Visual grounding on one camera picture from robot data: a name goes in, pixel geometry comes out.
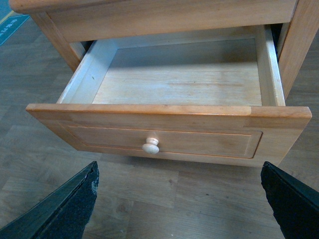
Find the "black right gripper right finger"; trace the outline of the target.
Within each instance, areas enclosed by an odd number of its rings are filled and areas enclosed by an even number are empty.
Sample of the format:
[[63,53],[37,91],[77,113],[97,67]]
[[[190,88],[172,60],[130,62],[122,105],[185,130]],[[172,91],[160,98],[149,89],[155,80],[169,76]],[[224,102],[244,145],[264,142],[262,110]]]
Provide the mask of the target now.
[[261,184],[286,239],[319,237],[319,192],[266,161]]

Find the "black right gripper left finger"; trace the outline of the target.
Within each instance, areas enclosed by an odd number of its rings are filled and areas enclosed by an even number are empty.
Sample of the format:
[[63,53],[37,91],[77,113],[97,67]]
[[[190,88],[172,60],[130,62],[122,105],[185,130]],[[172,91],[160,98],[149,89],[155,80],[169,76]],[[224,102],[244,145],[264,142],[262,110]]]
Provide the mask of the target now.
[[0,230],[2,239],[80,239],[94,210],[99,169],[91,162]]

